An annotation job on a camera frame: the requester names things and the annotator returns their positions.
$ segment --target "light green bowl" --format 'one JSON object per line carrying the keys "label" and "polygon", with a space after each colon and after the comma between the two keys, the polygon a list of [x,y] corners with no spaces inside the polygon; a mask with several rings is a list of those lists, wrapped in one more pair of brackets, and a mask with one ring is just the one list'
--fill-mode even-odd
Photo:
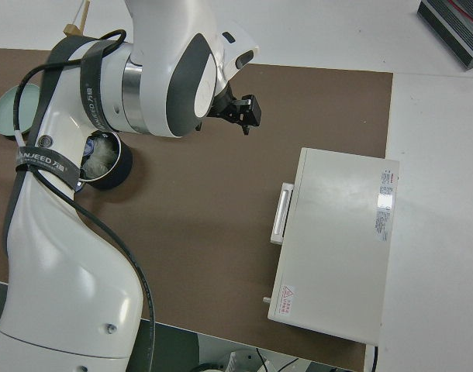
{"label": "light green bowl", "polygon": [[[12,107],[14,97],[18,87],[9,89],[0,98],[0,134],[3,136],[14,136],[14,127],[12,123]],[[22,91],[21,101],[19,103],[19,128],[21,133],[26,133],[33,124],[40,88],[35,84],[27,84]]]}

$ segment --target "device handle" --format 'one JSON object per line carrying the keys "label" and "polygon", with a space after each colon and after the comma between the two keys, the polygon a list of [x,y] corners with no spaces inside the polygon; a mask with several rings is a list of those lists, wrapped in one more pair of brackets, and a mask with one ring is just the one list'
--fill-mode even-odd
{"label": "device handle", "polygon": [[292,200],[293,184],[283,183],[281,186],[278,207],[276,208],[276,216],[274,217],[273,231],[271,233],[271,243],[283,244],[283,236],[285,234],[286,219],[288,217],[288,208]]}

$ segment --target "white box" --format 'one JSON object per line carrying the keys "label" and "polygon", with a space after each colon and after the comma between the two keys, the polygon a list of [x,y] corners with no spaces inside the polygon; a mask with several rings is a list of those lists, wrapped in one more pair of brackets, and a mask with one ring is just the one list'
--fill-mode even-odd
{"label": "white box", "polygon": [[302,149],[268,318],[378,345],[399,163]]}

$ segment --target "white table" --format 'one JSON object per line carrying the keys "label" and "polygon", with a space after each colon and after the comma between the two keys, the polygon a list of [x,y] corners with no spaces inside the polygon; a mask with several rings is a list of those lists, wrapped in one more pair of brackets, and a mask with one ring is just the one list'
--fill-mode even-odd
{"label": "white table", "polygon": [[[0,2],[0,47],[50,49],[79,3]],[[259,42],[257,63],[395,73],[386,157],[401,170],[378,371],[473,370],[473,70],[417,0],[212,3]],[[122,0],[94,0],[87,33],[117,28],[131,35]]]}

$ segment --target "warning label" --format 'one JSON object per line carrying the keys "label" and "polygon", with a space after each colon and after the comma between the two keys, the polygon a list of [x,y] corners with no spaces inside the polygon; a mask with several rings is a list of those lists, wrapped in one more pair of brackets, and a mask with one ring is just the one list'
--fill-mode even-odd
{"label": "warning label", "polygon": [[280,301],[278,303],[279,315],[290,316],[294,295],[295,287],[292,287],[291,285],[283,285],[281,287]]}

